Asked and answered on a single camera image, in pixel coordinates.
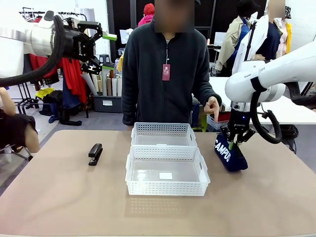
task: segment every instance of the black stapler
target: black stapler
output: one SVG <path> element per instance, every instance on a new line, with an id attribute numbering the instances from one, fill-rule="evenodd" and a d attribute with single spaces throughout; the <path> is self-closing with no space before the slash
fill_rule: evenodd
<path id="1" fill-rule="evenodd" d="M 102 151 L 103 151 L 103 148 L 102 148 L 102 144 L 100 144 L 100 143 L 95 144 L 91 148 L 91 150 L 89 152 L 89 157 L 91 158 L 89 165 L 96 166 L 98 164 L 98 161 L 99 161 L 99 158 L 100 158 Z"/>

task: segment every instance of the hand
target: hand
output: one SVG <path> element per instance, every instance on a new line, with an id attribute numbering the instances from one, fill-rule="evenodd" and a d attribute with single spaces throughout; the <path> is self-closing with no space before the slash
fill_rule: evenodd
<path id="1" fill-rule="evenodd" d="M 6 89 L 4 87 L 0 87 L 0 95 L 6 92 Z"/>
<path id="2" fill-rule="evenodd" d="M 208 99 L 208 102 L 204 107 L 204 112 L 210 115 L 214 114 L 214 121 L 218 122 L 219 104 L 214 96 L 211 96 Z"/>
<path id="3" fill-rule="evenodd" d="M 265 61 L 266 58 L 264 56 L 262 56 L 261 54 L 256 54 L 255 55 L 255 60 Z"/>
<path id="4" fill-rule="evenodd" d="M 134 128 L 134 126 L 126 126 L 127 131 L 131 131 L 131 130 L 133 130 L 133 128 Z"/>

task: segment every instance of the beige coat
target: beige coat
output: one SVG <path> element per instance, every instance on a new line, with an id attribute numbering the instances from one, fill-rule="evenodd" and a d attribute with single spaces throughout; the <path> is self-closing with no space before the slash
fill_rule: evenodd
<path id="1" fill-rule="evenodd" d="M 238 44 L 242 26 L 243 21 L 239 16 L 229 25 L 215 69 L 221 71 L 223 66 L 226 66 L 227 60 L 232 56 Z"/>

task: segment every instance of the person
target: person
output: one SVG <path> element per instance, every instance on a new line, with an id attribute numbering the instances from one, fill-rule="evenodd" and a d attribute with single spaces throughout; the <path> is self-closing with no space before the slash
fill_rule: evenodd
<path id="1" fill-rule="evenodd" d="M 159 0 L 155 7 L 152 22 L 126 45 L 123 123 L 190 123 L 192 93 L 217 121 L 222 100 L 209 83 L 206 39 L 191 23 L 194 0 Z"/>
<path id="2" fill-rule="evenodd" d="M 236 55 L 242 39 L 250 31 L 248 20 L 259 9 L 254 0 L 240 0 L 237 5 L 238 17 L 232 21 L 225 35 L 221 52 L 216 63 L 216 70 L 221 71 L 221 76 L 230 77 Z M 255 55 L 255 60 L 264 60 L 262 55 Z"/>
<path id="3" fill-rule="evenodd" d="M 150 23 L 155 14 L 155 7 L 152 3 L 146 4 L 144 7 L 144 17 L 138 23 L 138 26 L 142 26 L 144 24 Z"/>
<path id="4" fill-rule="evenodd" d="M 15 103 L 7 90 L 0 87 L 0 149 L 6 145 L 14 145 L 14 150 L 26 147 L 31 153 L 40 150 L 34 118 L 16 114 Z"/>

